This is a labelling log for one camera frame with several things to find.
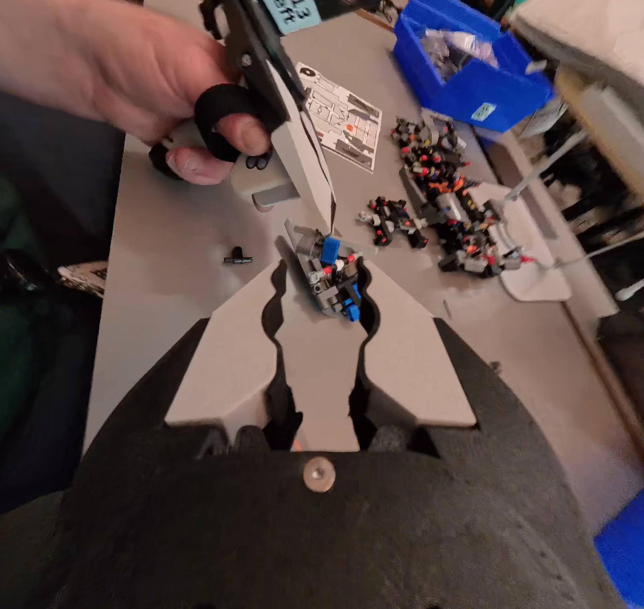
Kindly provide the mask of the small black brick assembly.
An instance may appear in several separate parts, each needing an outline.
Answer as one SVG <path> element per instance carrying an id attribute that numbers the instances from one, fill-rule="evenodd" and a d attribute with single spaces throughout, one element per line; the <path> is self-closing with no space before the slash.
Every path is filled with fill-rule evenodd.
<path id="1" fill-rule="evenodd" d="M 359 212 L 358 220 L 371 225 L 377 247 L 389 246 L 394 233 L 402 233 L 412 249 L 426 248 L 428 239 L 423 234 L 423 228 L 428 226 L 427 221 L 413 217 L 407 210 L 405 200 L 388 200 L 378 196 L 367 207 L 367 211 Z"/>

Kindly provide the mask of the blue bin with label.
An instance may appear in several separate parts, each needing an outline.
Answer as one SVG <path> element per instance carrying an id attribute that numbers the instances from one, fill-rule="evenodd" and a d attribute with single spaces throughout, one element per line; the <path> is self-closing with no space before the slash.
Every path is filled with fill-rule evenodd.
<path id="1" fill-rule="evenodd" d="M 445 80 L 421 44 L 427 29 L 473 34 L 492 46 L 498 66 L 471 60 Z M 506 132 L 554 99 L 531 58 L 510 32 L 459 0 L 410 0 L 394 26 L 398 66 L 424 108 L 456 121 Z"/>

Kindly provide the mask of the sticker sheet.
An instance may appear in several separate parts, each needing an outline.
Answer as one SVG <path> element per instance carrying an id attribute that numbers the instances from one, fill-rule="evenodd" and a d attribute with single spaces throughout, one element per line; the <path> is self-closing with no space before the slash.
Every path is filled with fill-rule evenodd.
<path id="1" fill-rule="evenodd" d="M 296 71 L 305 91 L 305 106 L 323 149 L 372 174 L 382 111 L 309 65 L 299 62 Z"/>

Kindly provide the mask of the open instruction booklet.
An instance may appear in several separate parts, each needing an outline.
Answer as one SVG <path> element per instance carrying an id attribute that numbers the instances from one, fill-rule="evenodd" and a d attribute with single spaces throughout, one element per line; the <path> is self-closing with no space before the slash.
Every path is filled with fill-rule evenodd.
<path id="1" fill-rule="evenodd" d="M 510 25 L 550 40 L 643 86 L 643 0 L 527 0 Z"/>

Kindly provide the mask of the toy brick car chassis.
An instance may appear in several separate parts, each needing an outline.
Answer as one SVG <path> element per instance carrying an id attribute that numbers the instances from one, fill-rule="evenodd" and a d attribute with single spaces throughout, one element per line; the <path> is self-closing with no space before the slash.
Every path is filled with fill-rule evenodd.
<path id="1" fill-rule="evenodd" d="M 519 270 L 537 259 L 516 243 L 499 200 L 478 201 L 482 186 L 463 174 L 466 142 L 447 118 L 437 124 L 431 113 L 420 121 L 396 117 L 390 132 L 402 161 L 400 177 L 421 227 L 431 227 L 444 252 L 442 272 L 462 271 L 493 278 Z"/>

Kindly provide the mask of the dark printed cardboard box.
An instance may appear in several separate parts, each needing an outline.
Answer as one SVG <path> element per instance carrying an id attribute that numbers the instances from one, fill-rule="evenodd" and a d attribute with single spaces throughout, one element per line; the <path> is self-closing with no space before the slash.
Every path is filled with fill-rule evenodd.
<path id="1" fill-rule="evenodd" d="M 598 342 L 643 422 L 643 311 L 600 319 Z"/>

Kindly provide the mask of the crumpled clear plastic bag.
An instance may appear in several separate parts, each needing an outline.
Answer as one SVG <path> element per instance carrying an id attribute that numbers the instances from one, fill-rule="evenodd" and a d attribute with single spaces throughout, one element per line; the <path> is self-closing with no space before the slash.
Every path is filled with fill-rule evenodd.
<path id="1" fill-rule="evenodd" d="M 418 38 L 444 82 L 449 81 L 471 61 L 483 62 L 494 69 L 500 67 L 492 44 L 475 34 L 427 28 Z"/>

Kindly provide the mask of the grey winged brick assembly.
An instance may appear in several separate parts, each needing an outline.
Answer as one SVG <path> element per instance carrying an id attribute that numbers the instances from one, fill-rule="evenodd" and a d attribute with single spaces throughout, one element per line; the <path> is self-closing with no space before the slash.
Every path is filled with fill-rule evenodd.
<path id="1" fill-rule="evenodd" d="M 319 314 L 358 323 L 367 286 L 372 281 L 362 249 L 337 235 L 284 223 L 294 255 L 296 285 Z"/>

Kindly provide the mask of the person's left hand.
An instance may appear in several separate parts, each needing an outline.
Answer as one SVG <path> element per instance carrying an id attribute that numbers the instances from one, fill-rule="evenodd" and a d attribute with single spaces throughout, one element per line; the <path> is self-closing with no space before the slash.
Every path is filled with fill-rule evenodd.
<path id="1" fill-rule="evenodd" d="M 43 102 L 100 120 L 144 144 L 191 118 L 197 99 L 240 81 L 223 46 L 198 29 L 128 2 L 49 0 L 54 36 Z"/>

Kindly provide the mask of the white and wood book stand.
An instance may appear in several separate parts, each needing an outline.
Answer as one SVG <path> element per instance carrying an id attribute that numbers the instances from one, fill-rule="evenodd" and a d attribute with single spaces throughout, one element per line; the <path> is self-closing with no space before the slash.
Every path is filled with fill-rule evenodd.
<path id="1" fill-rule="evenodd" d="M 632 193 L 643 197 L 643 123 L 632 106 L 607 83 L 560 66 L 555 87 L 582 130 L 595 144 Z M 509 294 L 518 301 L 567 301 L 577 299 L 595 317 L 618 311 L 600 276 L 585 256 L 556 204 L 543 187 L 538 172 L 529 162 L 516 137 L 508 131 L 497 133 L 483 128 L 483 150 L 491 157 L 496 178 L 506 187 L 501 191 L 517 195 L 508 205 L 511 231 L 538 259 L 517 272 L 501 278 Z"/>

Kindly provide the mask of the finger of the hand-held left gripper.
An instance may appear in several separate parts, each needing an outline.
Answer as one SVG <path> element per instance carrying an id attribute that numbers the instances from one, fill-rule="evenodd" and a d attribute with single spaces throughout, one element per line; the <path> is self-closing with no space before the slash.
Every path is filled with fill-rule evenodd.
<path id="1" fill-rule="evenodd" d="M 286 83 L 271 63 L 268 63 L 268 69 L 273 82 L 276 84 L 279 98 L 286 108 L 286 120 L 271 133 L 271 143 L 286 170 L 286 174 L 293 183 L 309 213 L 310 226 L 325 233 L 324 225 L 320 222 L 319 212 L 310 194 L 303 165 L 305 141 L 301 123 L 301 110 L 306 108 L 300 108 L 298 106 L 290 90 L 287 88 Z"/>
<path id="2" fill-rule="evenodd" d="M 301 110 L 304 133 L 303 165 L 313 203 L 319 212 L 320 222 L 326 234 L 333 234 L 335 228 L 336 202 L 331 174 L 318 133 L 306 109 Z"/>

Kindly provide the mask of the black and white printed paper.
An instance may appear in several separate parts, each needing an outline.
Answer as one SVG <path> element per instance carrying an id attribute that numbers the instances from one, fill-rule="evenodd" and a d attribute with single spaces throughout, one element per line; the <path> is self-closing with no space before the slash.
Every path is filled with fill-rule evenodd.
<path id="1" fill-rule="evenodd" d="M 91 261 L 57 268 L 60 283 L 77 291 L 104 298 L 108 261 Z"/>

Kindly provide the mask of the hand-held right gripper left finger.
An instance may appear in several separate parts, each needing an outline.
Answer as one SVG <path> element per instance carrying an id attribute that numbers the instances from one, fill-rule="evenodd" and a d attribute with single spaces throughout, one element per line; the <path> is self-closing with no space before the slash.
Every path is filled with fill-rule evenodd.
<path id="1" fill-rule="evenodd" d="M 276 334 L 283 324 L 286 263 L 276 261 L 213 311 L 165 414 L 168 426 L 287 425 L 287 381 Z"/>

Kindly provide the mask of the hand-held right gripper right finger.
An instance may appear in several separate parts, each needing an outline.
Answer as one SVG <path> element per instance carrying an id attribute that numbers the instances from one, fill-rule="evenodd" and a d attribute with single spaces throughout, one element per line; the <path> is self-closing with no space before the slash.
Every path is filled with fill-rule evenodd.
<path id="1" fill-rule="evenodd" d="M 382 426 L 472 428 L 477 420 L 439 333 L 437 319 L 373 261 L 358 261 L 366 333 L 351 392 L 358 439 Z"/>

